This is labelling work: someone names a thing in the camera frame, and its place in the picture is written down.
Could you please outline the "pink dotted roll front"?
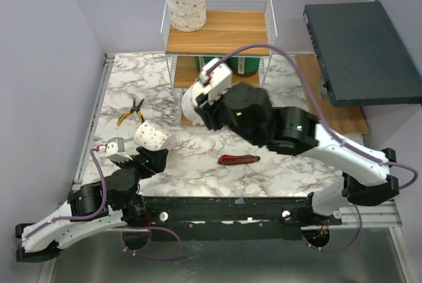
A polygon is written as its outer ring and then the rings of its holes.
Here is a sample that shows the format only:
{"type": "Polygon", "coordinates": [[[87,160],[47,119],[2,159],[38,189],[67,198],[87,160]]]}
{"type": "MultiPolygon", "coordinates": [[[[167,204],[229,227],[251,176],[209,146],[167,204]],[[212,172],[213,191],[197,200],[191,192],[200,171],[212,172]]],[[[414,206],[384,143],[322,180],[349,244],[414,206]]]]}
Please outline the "pink dotted roll front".
{"type": "Polygon", "coordinates": [[[185,118],[191,121],[194,126],[204,125],[202,118],[195,111],[193,96],[192,96],[192,87],[190,87],[183,94],[183,97],[181,100],[181,107],[182,107],[182,112],[185,118]]]}

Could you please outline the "green roll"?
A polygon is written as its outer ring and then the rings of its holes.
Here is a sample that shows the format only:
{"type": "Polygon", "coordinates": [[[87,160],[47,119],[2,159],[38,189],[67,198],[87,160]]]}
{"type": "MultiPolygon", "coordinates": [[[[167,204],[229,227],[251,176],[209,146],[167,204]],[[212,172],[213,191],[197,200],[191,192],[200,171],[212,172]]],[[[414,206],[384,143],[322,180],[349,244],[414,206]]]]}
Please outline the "green roll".
{"type": "Polygon", "coordinates": [[[195,65],[198,72],[202,70],[202,68],[213,59],[210,56],[195,56],[195,65]]]}
{"type": "Polygon", "coordinates": [[[260,58],[232,57],[227,60],[227,64],[235,75],[240,77],[251,77],[258,73],[260,58]]]}

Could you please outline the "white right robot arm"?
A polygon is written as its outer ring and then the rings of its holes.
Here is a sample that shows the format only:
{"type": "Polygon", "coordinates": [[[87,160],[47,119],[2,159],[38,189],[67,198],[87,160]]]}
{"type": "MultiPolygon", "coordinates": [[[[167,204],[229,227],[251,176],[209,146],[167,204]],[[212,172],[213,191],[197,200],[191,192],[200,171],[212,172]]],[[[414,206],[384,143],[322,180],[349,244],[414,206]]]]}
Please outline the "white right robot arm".
{"type": "Polygon", "coordinates": [[[196,82],[192,101],[209,130],[227,127],[252,145],[312,158],[341,171],[333,184],[309,195],[303,216],[312,225],[349,203],[376,206],[400,192],[385,153],[343,136],[334,138],[316,116],[301,108],[272,106],[263,88],[239,83],[219,89],[196,82]]]}

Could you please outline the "green roll front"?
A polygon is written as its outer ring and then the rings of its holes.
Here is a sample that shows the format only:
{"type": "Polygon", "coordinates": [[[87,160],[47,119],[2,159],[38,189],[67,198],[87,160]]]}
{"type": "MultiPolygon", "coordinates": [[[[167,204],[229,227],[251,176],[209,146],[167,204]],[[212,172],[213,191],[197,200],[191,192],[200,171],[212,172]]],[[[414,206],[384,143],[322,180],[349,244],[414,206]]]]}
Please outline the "green roll front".
{"type": "Polygon", "coordinates": [[[232,57],[227,60],[227,64],[235,75],[240,77],[251,77],[258,73],[260,58],[232,57]]]}

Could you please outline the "pink dotted roll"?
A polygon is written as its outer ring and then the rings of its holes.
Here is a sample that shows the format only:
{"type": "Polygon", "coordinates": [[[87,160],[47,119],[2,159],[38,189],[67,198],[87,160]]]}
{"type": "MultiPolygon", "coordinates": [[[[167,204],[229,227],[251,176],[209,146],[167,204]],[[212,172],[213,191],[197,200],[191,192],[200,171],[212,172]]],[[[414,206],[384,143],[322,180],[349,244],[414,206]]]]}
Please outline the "pink dotted roll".
{"type": "Polygon", "coordinates": [[[170,24],[182,32],[194,32],[206,23],[206,0],[166,0],[170,24]]]}
{"type": "Polygon", "coordinates": [[[163,127],[146,120],[136,130],[134,142],[137,146],[150,151],[171,150],[175,143],[175,138],[163,127]]]}
{"type": "Polygon", "coordinates": [[[182,107],[182,112],[185,118],[191,121],[194,126],[204,125],[202,118],[195,111],[193,96],[192,96],[192,87],[190,87],[183,94],[183,97],[181,100],[181,107],[182,107]]]}

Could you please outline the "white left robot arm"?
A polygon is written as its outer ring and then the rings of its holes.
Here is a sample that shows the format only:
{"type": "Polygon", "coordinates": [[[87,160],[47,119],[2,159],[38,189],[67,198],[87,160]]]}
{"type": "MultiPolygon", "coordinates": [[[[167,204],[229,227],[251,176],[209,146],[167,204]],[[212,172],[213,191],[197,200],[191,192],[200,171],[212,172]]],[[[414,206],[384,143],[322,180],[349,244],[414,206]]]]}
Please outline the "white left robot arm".
{"type": "Polygon", "coordinates": [[[59,256],[74,243],[116,227],[150,226],[150,213],[140,193],[140,180],[162,173],[167,149],[137,148],[129,156],[110,146],[99,145],[91,156],[104,154],[118,169],[110,175],[98,172],[100,180],[69,193],[67,200],[43,220],[15,227],[18,263],[42,263],[59,256]]]}

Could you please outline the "green roll back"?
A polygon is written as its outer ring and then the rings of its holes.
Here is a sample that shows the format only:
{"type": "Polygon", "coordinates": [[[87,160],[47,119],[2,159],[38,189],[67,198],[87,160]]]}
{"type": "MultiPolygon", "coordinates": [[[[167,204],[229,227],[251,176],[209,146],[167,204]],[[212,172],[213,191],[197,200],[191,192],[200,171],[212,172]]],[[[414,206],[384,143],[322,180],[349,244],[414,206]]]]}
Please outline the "green roll back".
{"type": "Polygon", "coordinates": [[[195,56],[195,65],[198,72],[202,70],[202,68],[213,59],[210,56],[195,56]]]}

